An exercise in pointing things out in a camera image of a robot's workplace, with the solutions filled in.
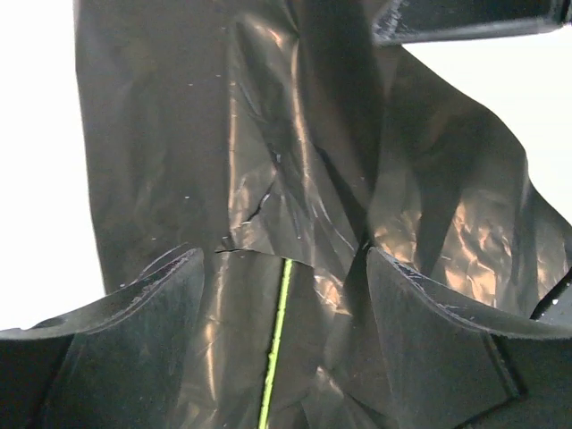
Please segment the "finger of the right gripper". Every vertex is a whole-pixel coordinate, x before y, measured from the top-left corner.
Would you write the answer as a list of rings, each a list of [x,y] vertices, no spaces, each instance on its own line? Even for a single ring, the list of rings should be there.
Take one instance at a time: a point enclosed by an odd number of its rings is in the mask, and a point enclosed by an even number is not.
[[[571,23],[564,0],[390,1],[375,15],[378,46],[506,38],[552,32]]]

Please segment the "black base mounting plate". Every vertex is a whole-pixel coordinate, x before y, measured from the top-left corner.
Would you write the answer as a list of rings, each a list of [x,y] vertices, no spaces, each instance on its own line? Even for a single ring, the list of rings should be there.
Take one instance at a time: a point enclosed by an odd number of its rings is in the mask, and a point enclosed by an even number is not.
[[[572,324],[571,270],[541,299],[531,319],[547,324]]]

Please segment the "black wrapping paper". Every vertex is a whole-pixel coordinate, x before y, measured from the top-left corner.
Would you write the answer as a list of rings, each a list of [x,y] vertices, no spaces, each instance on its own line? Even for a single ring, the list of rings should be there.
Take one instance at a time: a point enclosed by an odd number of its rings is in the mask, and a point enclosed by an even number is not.
[[[105,288],[204,256],[175,428],[402,428],[367,279],[378,248],[531,319],[569,223],[489,109],[400,47],[375,1],[78,1],[88,186]]]

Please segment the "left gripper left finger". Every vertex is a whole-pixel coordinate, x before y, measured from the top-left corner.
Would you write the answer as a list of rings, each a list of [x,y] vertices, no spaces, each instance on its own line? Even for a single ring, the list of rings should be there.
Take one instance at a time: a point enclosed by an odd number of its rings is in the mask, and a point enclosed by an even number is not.
[[[98,301],[2,331],[2,427],[177,427],[203,287],[202,251],[176,248]]]

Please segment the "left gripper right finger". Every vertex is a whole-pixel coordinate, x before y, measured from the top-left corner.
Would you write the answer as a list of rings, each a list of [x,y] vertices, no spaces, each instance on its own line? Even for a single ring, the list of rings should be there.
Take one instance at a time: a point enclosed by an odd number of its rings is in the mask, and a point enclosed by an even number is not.
[[[378,248],[367,279],[400,427],[570,427],[568,326],[488,307]]]

